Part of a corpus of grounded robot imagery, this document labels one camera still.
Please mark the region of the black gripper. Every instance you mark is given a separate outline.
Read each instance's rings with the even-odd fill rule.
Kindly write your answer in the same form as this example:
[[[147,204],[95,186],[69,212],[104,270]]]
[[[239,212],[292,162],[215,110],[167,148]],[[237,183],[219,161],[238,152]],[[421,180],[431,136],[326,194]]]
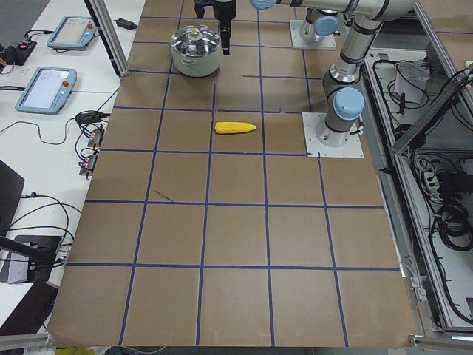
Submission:
[[[221,21],[221,44],[223,55],[230,55],[231,21],[237,14],[237,1],[214,1],[214,18]]]

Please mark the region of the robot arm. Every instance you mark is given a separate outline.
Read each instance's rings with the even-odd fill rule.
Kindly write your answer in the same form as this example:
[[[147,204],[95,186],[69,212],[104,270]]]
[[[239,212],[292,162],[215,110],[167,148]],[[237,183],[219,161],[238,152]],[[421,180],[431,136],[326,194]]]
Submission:
[[[343,146],[353,122],[364,109],[364,96],[353,87],[370,46],[385,21],[397,19],[414,7],[413,1],[251,1],[258,10],[276,4],[354,13],[347,39],[339,53],[339,60],[323,77],[328,113],[316,127],[316,137],[325,146]]]
[[[231,22],[236,18],[237,1],[195,1],[196,16],[202,18],[206,7],[213,7],[214,18],[220,23],[223,54],[229,55]],[[303,20],[290,20],[289,28],[292,48],[335,50],[338,12],[308,8]]]

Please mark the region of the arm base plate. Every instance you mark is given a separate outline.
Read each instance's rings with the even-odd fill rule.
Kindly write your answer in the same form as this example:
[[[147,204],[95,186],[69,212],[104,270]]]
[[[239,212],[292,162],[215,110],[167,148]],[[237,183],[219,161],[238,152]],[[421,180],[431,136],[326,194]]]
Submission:
[[[347,132],[334,132],[325,122],[326,113],[303,112],[306,155],[310,158],[363,158],[356,124]]]
[[[319,18],[313,24],[305,20],[290,20],[292,47],[310,50],[335,50],[334,32],[337,28],[337,19]]]

